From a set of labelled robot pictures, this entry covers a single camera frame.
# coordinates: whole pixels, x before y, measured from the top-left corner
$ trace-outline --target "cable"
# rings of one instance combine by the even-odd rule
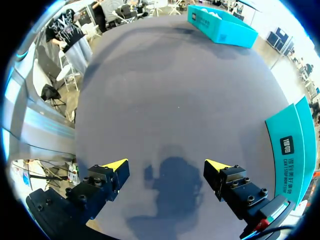
[[[46,175],[43,175],[43,174],[37,173],[37,172],[35,172],[35,171],[30,171],[30,170],[28,170],[28,169],[26,169],[26,168],[24,168],[24,167],[21,167],[21,166],[15,165],[14,163],[12,163],[12,165],[14,165],[15,167],[17,167],[17,168],[19,168],[19,169],[29,171],[30,173],[38,174],[38,175],[40,175],[40,176],[46,177]]]
[[[252,237],[249,237],[249,238],[246,238],[246,240],[256,240],[256,239],[259,239],[265,235],[268,235],[268,234],[272,234],[274,232],[277,232],[277,231],[281,231],[281,230],[284,230],[284,229],[294,229],[295,227],[294,226],[289,226],[289,225],[285,225],[285,226],[278,226],[278,227],[275,227],[275,228],[271,228],[271,229],[267,229],[265,231],[262,231],[262,232],[259,232],[258,234],[252,236]]]
[[[61,169],[61,170],[65,170],[65,171],[67,171],[67,172],[69,172],[69,173],[73,173],[72,171],[70,171],[70,170],[68,170],[68,169],[65,169],[65,168],[63,168],[63,167],[59,167],[59,166],[57,166],[57,165],[54,165],[53,163],[51,163],[51,162],[49,162],[49,161],[45,161],[45,160],[41,160],[41,159],[37,159],[37,160],[39,160],[40,162],[44,162],[44,163],[47,163],[47,164],[51,164],[52,166],[54,166],[54,167],[52,167],[52,168],[54,168],[54,169]]]
[[[42,168],[46,169],[47,171],[49,171],[53,176],[55,176],[55,177],[57,177],[57,178],[59,178],[59,179],[62,179],[60,176],[54,174],[49,168],[43,166],[41,163],[39,163],[39,162],[36,162],[36,163],[37,163],[40,167],[42,167]]]

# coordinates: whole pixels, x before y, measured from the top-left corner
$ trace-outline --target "chair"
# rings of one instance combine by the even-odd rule
[[[97,29],[99,28],[99,25],[94,25],[93,22],[86,23],[81,27],[81,30],[84,34],[87,35],[87,39],[90,38],[90,42],[94,36],[101,37],[100,34],[98,34]]]
[[[58,82],[64,80],[66,90],[69,92],[68,85],[70,83],[68,83],[68,82],[70,82],[70,79],[72,79],[73,83],[75,84],[76,90],[79,91],[79,88],[78,88],[78,85],[76,82],[76,75],[75,75],[74,67],[68,61],[67,56],[64,54],[63,51],[60,50],[58,56],[59,56],[61,71],[60,71],[59,75],[56,77],[56,80]],[[65,58],[65,61],[67,63],[65,66],[63,66],[63,58]]]
[[[162,12],[161,8],[166,6],[168,6],[168,0],[155,0],[154,4],[147,5],[145,8],[150,10],[150,16],[156,12],[156,16],[159,17],[159,11]]]
[[[172,11],[169,13],[169,16],[173,13],[179,14],[181,15],[181,13],[177,10],[177,8],[179,7],[179,4],[182,2],[183,0],[178,0],[176,1],[174,4],[168,4],[168,7],[172,8]]]
[[[55,110],[59,109],[60,113],[63,113],[59,106],[65,106],[66,103],[61,100],[60,93],[53,86],[50,86],[49,84],[44,85],[41,92],[41,98],[43,101],[50,100],[51,106],[53,106]]]

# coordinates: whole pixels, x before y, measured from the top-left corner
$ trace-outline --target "person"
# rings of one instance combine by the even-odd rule
[[[102,7],[100,6],[100,2],[102,2],[102,0],[93,1],[93,3],[91,3],[91,7],[93,10],[95,23],[98,24],[100,31],[104,33],[107,31],[106,16]]]
[[[309,103],[309,107],[313,109],[312,118],[315,119],[318,113],[320,113],[320,106],[318,102]]]
[[[313,69],[314,69],[314,66],[312,64],[310,65],[309,63],[307,63],[305,65],[305,71],[308,75],[310,75],[312,73]]]
[[[45,29],[45,38],[46,42],[58,45],[72,66],[84,75],[92,51],[84,33],[75,24],[79,17],[75,11],[67,9],[52,18]]]

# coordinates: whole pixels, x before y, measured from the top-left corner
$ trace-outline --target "teal panel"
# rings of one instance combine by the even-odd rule
[[[305,144],[295,105],[289,105],[265,123],[274,156],[275,196],[283,195],[297,203],[304,179]]]
[[[316,168],[317,142],[314,121],[306,96],[295,105],[295,108],[299,115],[304,140],[304,177],[299,201],[296,203],[298,205],[307,192]]]

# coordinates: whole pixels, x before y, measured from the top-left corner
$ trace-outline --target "black logo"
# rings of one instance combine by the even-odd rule
[[[294,140],[292,136],[283,137],[280,139],[282,155],[293,154],[295,152]]]

